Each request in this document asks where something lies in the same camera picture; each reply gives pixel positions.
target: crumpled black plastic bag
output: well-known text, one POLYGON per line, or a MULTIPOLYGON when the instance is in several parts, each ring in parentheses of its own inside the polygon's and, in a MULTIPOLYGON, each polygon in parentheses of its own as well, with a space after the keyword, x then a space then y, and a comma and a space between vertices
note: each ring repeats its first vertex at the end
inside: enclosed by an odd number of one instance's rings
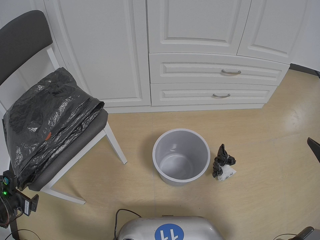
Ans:
POLYGON ((221 144, 218 150, 218 155, 214 158, 213 162, 213 173, 212 176, 215 178, 223 174, 222 167, 225 165, 234 165, 236 160, 233 156, 228 155, 224 149, 224 144, 221 144))
POLYGON ((33 182, 103 106, 104 102, 81 90, 63 67, 27 90, 2 120, 18 188, 33 182))

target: drawer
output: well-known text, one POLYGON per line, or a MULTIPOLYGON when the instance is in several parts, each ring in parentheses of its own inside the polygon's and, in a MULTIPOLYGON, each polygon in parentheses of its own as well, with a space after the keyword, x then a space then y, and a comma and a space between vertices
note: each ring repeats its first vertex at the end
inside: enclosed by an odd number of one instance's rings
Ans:
POLYGON ((288 64, 265 59, 208 53, 150 53, 149 63, 152 84, 230 83, 278 86, 289 69, 288 64))
POLYGON ((239 83, 152 83, 150 86, 152 106, 266 103, 277 88, 239 83))

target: drawer handle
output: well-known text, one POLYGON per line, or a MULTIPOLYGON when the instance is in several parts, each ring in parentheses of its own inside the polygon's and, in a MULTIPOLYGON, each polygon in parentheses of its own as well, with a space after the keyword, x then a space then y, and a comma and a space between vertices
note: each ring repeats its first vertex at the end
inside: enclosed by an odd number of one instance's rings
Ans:
POLYGON ((225 73, 225 74, 230 74, 230 75, 238 75, 238 74, 241 74, 241 71, 239 70, 238 72, 229 72, 229 71, 225 71, 224 69, 221 70, 222 73, 225 73))
POLYGON ((214 98, 227 98, 227 97, 230 97, 230 94, 228 93, 226 96, 219 96, 219 95, 213 94, 212 97, 214 97, 214 98))

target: orange sticker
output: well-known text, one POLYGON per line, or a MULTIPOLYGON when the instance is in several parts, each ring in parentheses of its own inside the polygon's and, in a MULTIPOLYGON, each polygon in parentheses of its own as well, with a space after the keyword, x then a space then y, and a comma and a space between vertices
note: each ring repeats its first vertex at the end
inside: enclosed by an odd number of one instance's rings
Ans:
POLYGON ((46 137, 46 141, 48 140, 48 139, 50 139, 50 137, 51 137, 51 132, 49 132, 49 134, 48 134, 48 136, 46 137))

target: wooden floor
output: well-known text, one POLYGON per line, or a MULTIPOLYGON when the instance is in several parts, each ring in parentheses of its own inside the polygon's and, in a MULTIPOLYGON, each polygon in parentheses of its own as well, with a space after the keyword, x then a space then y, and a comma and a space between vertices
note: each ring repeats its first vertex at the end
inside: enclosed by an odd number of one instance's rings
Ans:
MULTIPOLYGON (((128 163, 104 137, 55 184, 86 204, 40 192, 37 212, 19 218, 19 229, 42 240, 111 240, 119 208, 143 217, 203 216, 226 240, 272 240, 307 226, 320 229, 320 163, 307 145, 308 137, 320 141, 318 77, 289 70, 262 109, 110 114, 108 121, 128 163), (211 165, 224 143, 237 173, 218 182, 210 165, 185 186, 164 183, 153 168, 152 148, 174 128, 202 135, 211 165)), ((133 218, 122 211, 118 228, 133 218)), ((23 231, 20 237, 36 239, 23 231)))

